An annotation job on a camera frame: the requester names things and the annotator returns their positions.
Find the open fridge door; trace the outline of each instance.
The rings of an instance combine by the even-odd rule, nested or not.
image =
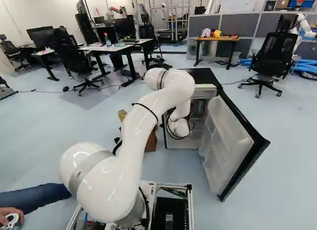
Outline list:
[[[208,103],[199,148],[212,193],[225,201],[269,144],[219,90]]]

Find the water bottle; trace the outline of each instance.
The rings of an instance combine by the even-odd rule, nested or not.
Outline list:
[[[105,35],[105,44],[107,47],[111,47],[111,41],[108,39],[107,33],[104,33]]]

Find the mini fridge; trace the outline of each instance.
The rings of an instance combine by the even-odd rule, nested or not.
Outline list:
[[[162,116],[165,147],[197,149],[203,160],[211,192],[221,201],[230,195],[270,142],[263,138],[229,99],[210,68],[185,69],[195,80],[190,134],[173,139]]]

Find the jeans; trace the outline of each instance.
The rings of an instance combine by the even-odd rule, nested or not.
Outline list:
[[[36,187],[0,193],[0,207],[14,207],[29,214],[47,204],[68,199],[71,193],[63,184],[47,183]]]

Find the blue floor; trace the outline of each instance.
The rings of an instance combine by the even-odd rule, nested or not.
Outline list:
[[[193,67],[194,61],[186,60],[186,55],[163,56],[175,68]],[[145,71],[142,58],[142,54],[133,55],[141,74]],[[253,75],[245,67],[228,71],[207,62],[198,67],[211,67],[221,83]],[[4,72],[3,77],[19,91],[60,91],[65,85],[75,84],[62,67],[53,72],[59,82],[47,80],[42,68],[15,77]],[[111,74],[105,86],[123,80]],[[271,142],[224,203],[211,194],[198,152],[166,150],[162,131],[157,131],[158,149],[145,154],[142,179],[191,183],[195,229],[316,229],[317,81],[294,75],[276,87],[283,90],[282,97],[264,88],[262,98],[257,100],[255,87],[239,90],[237,84],[224,86],[250,123]],[[0,101],[0,191],[60,182],[59,158],[76,142],[93,141],[111,150],[113,139],[120,135],[117,111],[131,110],[131,103],[149,92],[144,84],[134,82],[120,90],[89,90],[83,97],[75,92],[19,93]],[[26,216],[23,229],[65,229],[75,206],[76,200],[71,198],[40,208]]]

